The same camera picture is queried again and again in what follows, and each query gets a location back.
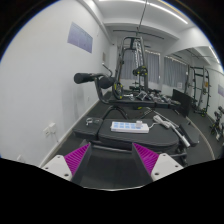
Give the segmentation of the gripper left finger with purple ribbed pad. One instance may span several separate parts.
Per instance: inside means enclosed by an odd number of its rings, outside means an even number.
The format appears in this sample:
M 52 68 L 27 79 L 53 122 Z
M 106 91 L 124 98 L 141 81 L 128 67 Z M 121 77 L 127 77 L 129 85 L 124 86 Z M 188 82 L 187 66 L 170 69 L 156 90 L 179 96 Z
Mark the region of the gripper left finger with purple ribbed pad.
M 91 144 L 75 149 L 69 154 L 56 155 L 42 169 L 68 181 L 80 182 L 92 153 Z

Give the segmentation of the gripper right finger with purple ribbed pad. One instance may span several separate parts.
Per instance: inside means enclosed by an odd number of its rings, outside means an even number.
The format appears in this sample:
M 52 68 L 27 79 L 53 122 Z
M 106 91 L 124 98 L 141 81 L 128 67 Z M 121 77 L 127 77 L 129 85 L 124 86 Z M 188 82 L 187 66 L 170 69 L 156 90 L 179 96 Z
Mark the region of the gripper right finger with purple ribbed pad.
M 140 173 L 153 181 L 164 178 L 183 168 L 167 153 L 158 154 L 137 143 L 132 144 L 132 154 Z

